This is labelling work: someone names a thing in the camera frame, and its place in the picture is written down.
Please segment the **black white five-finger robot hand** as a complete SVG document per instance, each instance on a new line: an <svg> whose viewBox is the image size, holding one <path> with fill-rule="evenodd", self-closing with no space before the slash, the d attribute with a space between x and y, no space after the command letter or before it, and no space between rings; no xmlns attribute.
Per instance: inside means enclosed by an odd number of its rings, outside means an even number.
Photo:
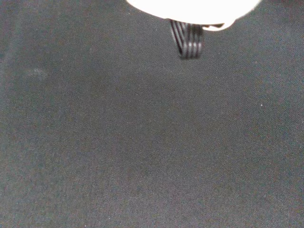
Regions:
<svg viewBox="0 0 304 228"><path fill-rule="evenodd" d="M128 0L136 9L167 19L181 59L197 59L204 31L221 31L253 11L258 0Z"/></svg>

